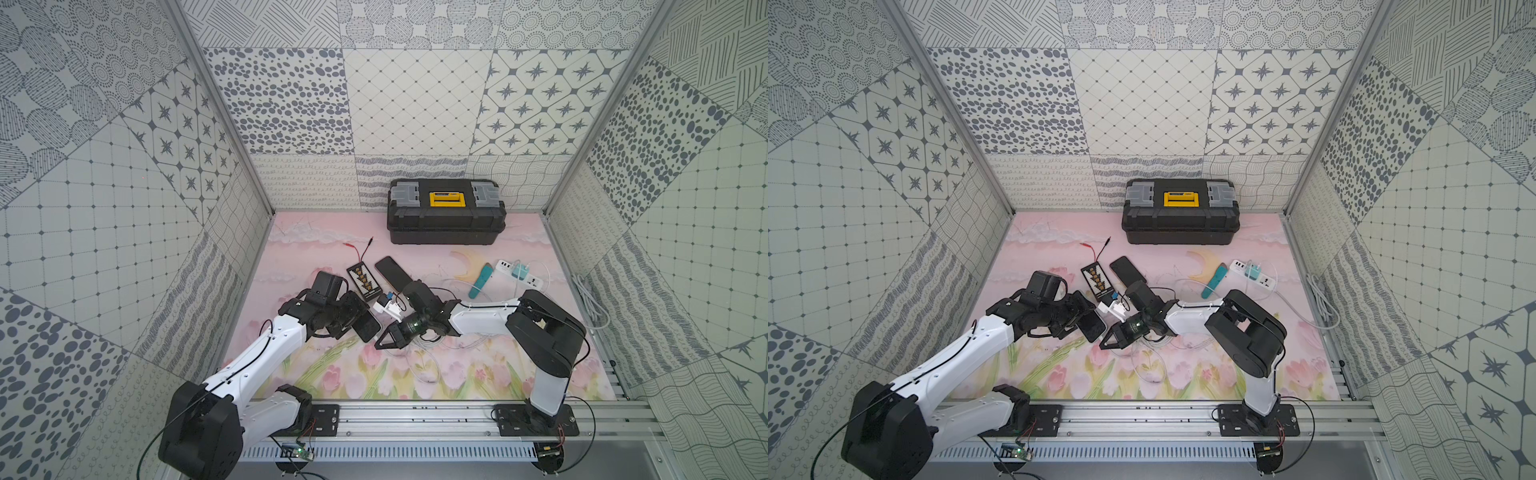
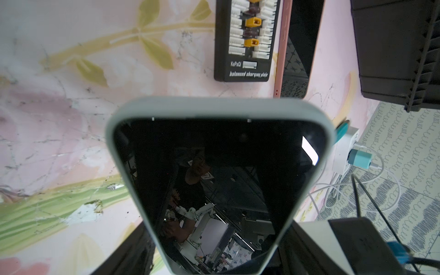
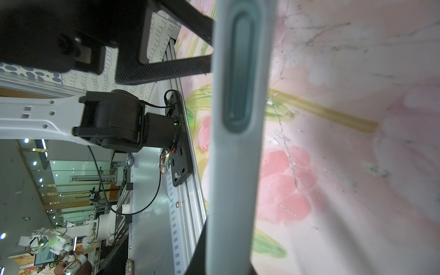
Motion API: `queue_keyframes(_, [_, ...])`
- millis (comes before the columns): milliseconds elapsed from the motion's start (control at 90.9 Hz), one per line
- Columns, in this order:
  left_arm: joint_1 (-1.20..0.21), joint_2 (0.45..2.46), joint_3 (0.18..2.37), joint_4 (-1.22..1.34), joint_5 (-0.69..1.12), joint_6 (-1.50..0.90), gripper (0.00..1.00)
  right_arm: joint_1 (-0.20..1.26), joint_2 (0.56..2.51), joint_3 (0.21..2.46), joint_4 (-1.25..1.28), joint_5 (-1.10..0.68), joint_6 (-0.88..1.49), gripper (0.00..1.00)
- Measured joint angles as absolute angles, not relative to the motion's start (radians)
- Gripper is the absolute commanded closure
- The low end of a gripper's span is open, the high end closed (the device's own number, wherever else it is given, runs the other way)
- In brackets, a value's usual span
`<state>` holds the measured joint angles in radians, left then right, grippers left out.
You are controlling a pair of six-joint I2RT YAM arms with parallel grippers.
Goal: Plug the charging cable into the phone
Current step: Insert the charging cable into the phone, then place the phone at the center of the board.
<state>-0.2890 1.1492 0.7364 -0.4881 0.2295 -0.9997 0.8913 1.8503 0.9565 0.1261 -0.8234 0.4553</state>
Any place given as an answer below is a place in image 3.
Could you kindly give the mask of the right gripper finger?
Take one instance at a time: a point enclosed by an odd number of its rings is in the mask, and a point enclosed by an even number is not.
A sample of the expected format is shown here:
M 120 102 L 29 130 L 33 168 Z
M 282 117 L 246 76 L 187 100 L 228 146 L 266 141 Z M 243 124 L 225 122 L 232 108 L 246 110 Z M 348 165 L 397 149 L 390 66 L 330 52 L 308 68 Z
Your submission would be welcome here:
M 192 256 L 191 262 L 185 275 L 205 275 L 206 274 L 206 231 L 207 221 L 205 222 L 200 234 L 197 246 Z

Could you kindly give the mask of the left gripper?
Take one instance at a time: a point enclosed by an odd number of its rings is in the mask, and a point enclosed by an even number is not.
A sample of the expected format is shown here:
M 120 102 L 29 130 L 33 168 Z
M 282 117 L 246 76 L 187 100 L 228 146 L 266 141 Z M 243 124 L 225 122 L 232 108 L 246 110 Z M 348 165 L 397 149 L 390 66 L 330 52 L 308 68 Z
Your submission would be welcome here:
M 1 61 L 53 72 L 101 74 L 105 48 L 116 72 L 139 58 L 149 1 L 1 1 Z

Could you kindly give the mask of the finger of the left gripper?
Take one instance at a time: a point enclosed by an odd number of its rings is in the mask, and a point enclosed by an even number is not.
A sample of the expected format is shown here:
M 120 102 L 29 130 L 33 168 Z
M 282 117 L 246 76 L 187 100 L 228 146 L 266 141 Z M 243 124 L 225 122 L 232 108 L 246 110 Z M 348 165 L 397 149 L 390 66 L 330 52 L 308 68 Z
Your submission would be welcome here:
M 187 1 L 120 1 L 115 14 L 116 62 L 115 82 L 140 85 L 211 71 L 209 55 L 151 63 L 146 55 L 152 14 L 165 11 L 173 19 L 212 45 L 214 21 Z

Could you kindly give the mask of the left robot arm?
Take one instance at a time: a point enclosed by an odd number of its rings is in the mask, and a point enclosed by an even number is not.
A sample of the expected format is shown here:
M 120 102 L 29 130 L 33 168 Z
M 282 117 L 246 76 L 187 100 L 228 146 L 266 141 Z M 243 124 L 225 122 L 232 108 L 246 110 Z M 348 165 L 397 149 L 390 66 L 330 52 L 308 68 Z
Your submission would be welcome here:
M 187 1 L 2 1 L 1 61 L 65 73 L 102 74 L 118 50 L 115 82 L 139 85 L 211 71 L 210 56 L 152 63 L 146 51 L 154 12 L 164 11 L 208 44 L 214 20 Z M 184 130 L 183 101 L 166 93 L 165 115 L 116 89 L 60 99 L 1 98 L 2 139 L 49 139 L 119 152 L 172 148 Z

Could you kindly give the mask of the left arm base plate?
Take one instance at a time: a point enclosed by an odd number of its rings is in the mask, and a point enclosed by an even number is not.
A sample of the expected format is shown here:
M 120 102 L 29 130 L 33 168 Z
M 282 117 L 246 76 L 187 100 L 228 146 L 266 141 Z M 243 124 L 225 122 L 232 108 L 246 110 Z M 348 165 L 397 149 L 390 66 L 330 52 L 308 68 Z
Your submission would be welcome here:
M 175 126 L 180 130 L 179 138 L 174 142 L 173 153 L 170 154 L 173 186 L 177 187 L 183 184 L 194 172 L 194 164 L 183 97 L 179 91 L 174 89 L 168 90 L 166 97 L 170 107 L 166 115 L 175 120 Z

